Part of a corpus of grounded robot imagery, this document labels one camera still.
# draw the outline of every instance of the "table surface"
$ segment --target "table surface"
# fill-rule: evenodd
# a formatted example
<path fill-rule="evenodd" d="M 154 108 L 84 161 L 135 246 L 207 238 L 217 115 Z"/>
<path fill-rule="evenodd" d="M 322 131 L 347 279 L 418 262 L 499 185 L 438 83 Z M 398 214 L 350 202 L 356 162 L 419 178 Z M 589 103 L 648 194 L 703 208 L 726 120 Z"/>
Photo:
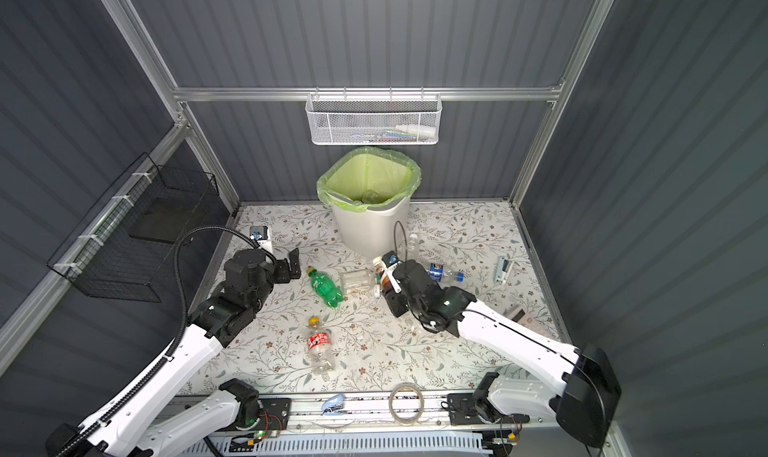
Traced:
<path fill-rule="evenodd" d="M 262 393 L 390 391 L 403 382 L 426 390 L 471 389 L 491 371 L 533 378 L 484 346 L 446 332 L 428 333 L 408 313 L 396 319 L 383 298 L 356 296 L 337 309 L 326 307 L 312 290 L 306 268 L 327 272 L 338 284 L 342 272 L 370 263 L 344 246 L 329 208 L 248 206 L 237 228 L 247 233 L 252 225 L 270 227 L 279 259 L 299 247 L 302 277 L 275 285 L 256 319 L 180 393 L 211 393 L 232 378 Z M 423 241 L 421 260 L 462 270 L 461 287 L 500 313 L 524 304 L 551 337 L 558 337 L 506 202 L 412 203 L 407 226 L 408 233 L 417 232 Z M 233 239 L 224 261 L 245 246 Z M 500 255 L 512 261 L 504 286 L 493 282 Z M 216 282 L 223 279 L 220 269 Z M 327 380 L 313 374 L 307 363 L 305 330 L 313 316 L 329 329 L 336 352 L 336 369 Z"/>

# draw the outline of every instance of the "white mesh basket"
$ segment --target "white mesh basket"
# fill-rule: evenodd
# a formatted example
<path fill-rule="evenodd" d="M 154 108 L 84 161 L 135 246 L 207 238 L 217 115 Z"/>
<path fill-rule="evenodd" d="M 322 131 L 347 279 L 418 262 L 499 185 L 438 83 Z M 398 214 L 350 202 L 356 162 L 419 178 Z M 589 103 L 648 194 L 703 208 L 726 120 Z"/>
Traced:
<path fill-rule="evenodd" d="M 312 143 L 317 145 L 437 144 L 442 102 L 421 100 L 306 99 Z"/>

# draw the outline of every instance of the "trash can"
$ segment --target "trash can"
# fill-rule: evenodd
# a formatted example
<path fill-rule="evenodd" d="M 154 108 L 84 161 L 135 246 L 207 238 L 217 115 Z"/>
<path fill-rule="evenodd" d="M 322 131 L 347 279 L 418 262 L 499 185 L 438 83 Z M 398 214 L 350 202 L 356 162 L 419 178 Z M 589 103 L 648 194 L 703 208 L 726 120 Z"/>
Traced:
<path fill-rule="evenodd" d="M 329 205 L 344 245 L 372 259 L 395 248 L 395 222 L 408 231 L 408 204 L 422 170 L 394 150 L 360 146 L 317 181 L 317 196 Z"/>

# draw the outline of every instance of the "black wire basket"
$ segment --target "black wire basket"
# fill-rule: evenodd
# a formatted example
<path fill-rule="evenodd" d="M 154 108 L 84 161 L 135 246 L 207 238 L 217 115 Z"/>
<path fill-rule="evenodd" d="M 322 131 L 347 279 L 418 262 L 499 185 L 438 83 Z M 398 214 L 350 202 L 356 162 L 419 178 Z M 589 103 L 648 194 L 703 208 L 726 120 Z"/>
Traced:
<path fill-rule="evenodd" d="M 71 236 L 78 245 L 77 252 L 69 253 L 73 257 L 62 260 L 62 244 L 48 267 L 89 297 L 144 302 L 177 298 L 174 245 L 196 226 L 226 221 L 215 177 L 152 166 L 126 195 L 112 200 L 113 208 L 92 232 Z M 199 233 L 194 239 L 194 245 L 187 242 L 180 252 L 184 287 L 192 293 L 219 235 Z"/>

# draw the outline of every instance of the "green plastic bottle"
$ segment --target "green plastic bottle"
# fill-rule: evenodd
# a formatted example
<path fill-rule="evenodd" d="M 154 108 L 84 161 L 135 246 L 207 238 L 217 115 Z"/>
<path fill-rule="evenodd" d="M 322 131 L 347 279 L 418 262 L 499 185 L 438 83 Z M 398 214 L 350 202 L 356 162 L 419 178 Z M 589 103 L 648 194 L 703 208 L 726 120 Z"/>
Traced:
<path fill-rule="evenodd" d="M 315 267 L 310 267 L 306 270 L 306 275 L 310 276 L 312 289 L 315 289 L 317 295 L 325 301 L 328 307 L 336 308 L 344 300 L 341 290 L 339 290 L 339 287 L 336 287 L 336 284 L 328 277 L 327 273 L 318 272 Z"/>

